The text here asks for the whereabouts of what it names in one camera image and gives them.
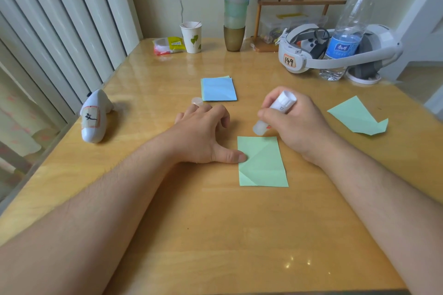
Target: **fingernail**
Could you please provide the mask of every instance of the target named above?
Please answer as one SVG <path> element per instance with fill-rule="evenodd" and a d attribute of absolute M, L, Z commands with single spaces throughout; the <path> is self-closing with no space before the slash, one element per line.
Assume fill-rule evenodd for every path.
<path fill-rule="evenodd" d="M 241 153 L 241 154 L 238 156 L 238 162 L 245 162 L 247 159 L 248 159 L 248 157 L 246 156 L 245 153 Z"/>

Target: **149 label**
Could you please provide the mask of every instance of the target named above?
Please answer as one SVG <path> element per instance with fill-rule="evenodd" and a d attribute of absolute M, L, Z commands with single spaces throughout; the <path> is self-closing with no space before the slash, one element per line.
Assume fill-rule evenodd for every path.
<path fill-rule="evenodd" d="M 295 68 L 295 66 L 296 66 L 296 62 L 295 62 L 294 58 L 292 56 L 289 56 L 288 54 L 285 54 L 283 56 L 283 61 L 286 65 L 288 65 L 292 68 Z"/>

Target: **left arm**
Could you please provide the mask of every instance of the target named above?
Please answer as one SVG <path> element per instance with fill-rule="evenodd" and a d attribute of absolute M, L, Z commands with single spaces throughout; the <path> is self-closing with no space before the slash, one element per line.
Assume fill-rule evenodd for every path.
<path fill-rule="evenodd" d="M 215 140 L 228 124 L 224 106 L 179 113 L 171 129 L 0 247 L 0 293 L 101 294 L 174 164 L 246 160 Z"/>

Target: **cut green paper scrap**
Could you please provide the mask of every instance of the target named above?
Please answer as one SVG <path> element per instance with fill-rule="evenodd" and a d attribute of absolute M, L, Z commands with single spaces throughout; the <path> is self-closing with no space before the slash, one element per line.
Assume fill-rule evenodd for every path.
<path fill-rule="evenodd" d="M 230 78 L 229 76 L 222 76 L 222 77 L 214 77 L 214 78 Z M 202 99 L 203 102 L 205 101 L 205 95 L 203 94 L 203 79 L 200 79 L 200 87 L 202 88 Z"/>
<path fill-rule="evenodd" d="M 237 145 L 248 156 L 238 164 L 241 186 L 289 186 L 276 136 L 238 136 Z"/>
<path fill-rule="evenodd" d="M 374 135 L 385 132 L 388 126 L 388 119 L 377 122 L 357 96 L 338 104 L 328 112 L 354 133 Z"/>

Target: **shelf leg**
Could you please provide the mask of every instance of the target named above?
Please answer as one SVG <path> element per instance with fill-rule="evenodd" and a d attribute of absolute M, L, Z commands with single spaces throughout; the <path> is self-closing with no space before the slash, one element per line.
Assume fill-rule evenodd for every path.
<path fill-rule="evenodd" d="M 257 39 L 258 35 L 258 26 L 260 24 L 260 13 L 261 13 L 261 4 L 257 5 L 257 16 L 255 18 L 255 32 L 254 32 L 254 39 Z"/>
<path fill-rule="evenodd" d="M 323 13 L 322 15 L 326 15 L 326 12 L 328 11 L 329 5 L 325 5 L 325 7 L 323 7 Z"/>

